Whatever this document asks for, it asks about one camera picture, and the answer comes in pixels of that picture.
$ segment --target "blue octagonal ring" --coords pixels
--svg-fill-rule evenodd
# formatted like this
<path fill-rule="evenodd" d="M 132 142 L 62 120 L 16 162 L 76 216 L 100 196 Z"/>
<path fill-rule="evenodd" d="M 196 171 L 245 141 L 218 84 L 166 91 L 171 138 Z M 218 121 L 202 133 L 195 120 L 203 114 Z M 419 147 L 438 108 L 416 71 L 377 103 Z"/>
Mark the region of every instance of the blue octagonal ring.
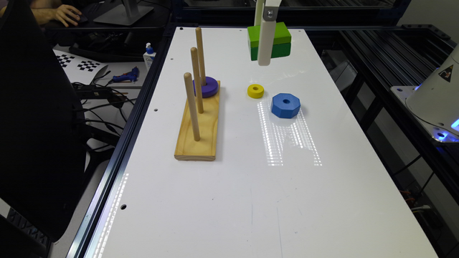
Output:
<path fill-rule="evenodd" d="M 290 93 L 279 93 L 273 97 L 271 112 L 279 118 L 293 118 L 300 111 L 300 99 Z"/>

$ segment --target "checkerboard calibration pattern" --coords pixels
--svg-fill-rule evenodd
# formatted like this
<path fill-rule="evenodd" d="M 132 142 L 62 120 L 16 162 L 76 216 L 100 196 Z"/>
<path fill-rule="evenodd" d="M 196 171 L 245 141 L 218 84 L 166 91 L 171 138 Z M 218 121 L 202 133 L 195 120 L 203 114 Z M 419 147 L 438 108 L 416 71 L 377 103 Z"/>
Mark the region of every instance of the checkerboard calibration pattern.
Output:
<path fill-rule="evenodd" d="M 60 56 L 57 55 L 56 57 L 61 67 L 67 67 L 67 65 L 75 58 L 72 56 L 67 56 L 66 54 L 62 54 Z"/>
<path fill-rule="evenodd" d="M 82 71 L 87 70 L 88 72 L 92 72 L 99 65 L 100 65 L 99 63 L 96 63 L 96 62 L 93 62 L 93 61 L 81 61 L 81 63 L 78 65 L 78 67 Z"/>

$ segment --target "purple disk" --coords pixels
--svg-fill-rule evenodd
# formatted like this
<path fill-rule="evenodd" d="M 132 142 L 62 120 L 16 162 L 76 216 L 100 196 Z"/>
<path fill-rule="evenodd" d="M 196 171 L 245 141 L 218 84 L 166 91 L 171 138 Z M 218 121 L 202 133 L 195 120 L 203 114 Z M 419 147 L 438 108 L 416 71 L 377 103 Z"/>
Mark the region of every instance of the purple disk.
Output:
<path fill-rule="evenodd" d="M 211 97 L 217 94 L 218 92 L 218 82 L 214 78 L 206 76 L 206 82 L 207 82 L 207 85 L 201 87 L 203 98 Z"/>

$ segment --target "yellow ring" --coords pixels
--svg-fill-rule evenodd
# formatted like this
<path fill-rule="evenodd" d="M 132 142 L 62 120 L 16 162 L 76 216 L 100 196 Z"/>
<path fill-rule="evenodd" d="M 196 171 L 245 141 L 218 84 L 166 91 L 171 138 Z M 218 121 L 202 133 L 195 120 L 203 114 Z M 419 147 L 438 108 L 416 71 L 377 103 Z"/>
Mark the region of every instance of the yellow ring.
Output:
<path fill-rule="evenodd" d="M 247 89 L 247 94 L 253 98 L 261 98 L 265 93 L 262 85 L 250 85 Z"/>

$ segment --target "glue bottle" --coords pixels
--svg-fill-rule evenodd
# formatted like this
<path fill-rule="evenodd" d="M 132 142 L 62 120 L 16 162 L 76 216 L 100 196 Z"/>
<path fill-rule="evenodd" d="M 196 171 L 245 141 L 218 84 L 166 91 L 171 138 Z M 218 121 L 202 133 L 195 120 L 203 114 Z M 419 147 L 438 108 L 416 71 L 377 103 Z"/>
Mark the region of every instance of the glue bottle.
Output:
<path fill-rule="evenodd" d="M 156 53 L 153 52 L 153 47 L 151 47 L 150 43 L 146 44 L 146 52 L 143 54 L 143 60 L 145 60 L 146 70 L 150 70 L 150 66 L 153 63 L 153 59 L 155 58 Z"/>

